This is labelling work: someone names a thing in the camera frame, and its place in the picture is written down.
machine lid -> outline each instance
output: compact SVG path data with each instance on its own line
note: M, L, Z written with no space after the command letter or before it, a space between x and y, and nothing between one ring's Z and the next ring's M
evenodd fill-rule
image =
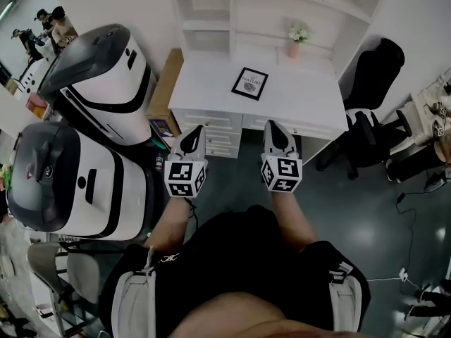
M130 31L110 24L80 35L54 60L39 87L49 94L102 75L117 64L130 40Z
M8 206L24 225L60 230L69 220L80 163L78 133L62 123L27 126L17 145Z

chair backrest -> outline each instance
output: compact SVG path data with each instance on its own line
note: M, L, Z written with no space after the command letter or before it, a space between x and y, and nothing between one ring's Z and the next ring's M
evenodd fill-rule
M60 248L56 242L36 243L30 245L27 251L28 264L33 273L58 295L64 291L56 272L56 254Z
M377 109L404 65L404 52L383 38L373 51L364 51L357 62L354 85L345 109Z

flower vase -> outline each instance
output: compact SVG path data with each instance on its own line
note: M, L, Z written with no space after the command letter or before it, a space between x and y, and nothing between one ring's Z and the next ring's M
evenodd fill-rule
M290 46L290 50L288 52L288 57L291 59L296 59L297 55L299 53L299 43L298 42L292 42Z

ceiling light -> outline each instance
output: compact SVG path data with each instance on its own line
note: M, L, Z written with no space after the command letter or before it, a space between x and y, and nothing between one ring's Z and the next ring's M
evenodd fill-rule
M13 2L11 1L8 5L6 5L5 9L0 14L0 20L2 17L5 16L5 14L8 12L8 10L11 8L11 5L13 5Z

bare skin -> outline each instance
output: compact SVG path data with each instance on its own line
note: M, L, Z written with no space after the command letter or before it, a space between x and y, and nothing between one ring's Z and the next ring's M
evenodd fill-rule
M305 218L296 197L271 194L274 213L285 243L294 251L317 242L318 237ZM183 198L171 198L160 221L144 246L163 254L174 254L183 245L190 212ZM216 296L191 311L171 338L327 338L363 337L355 333L320 330L287 320L273 304L244 292Z

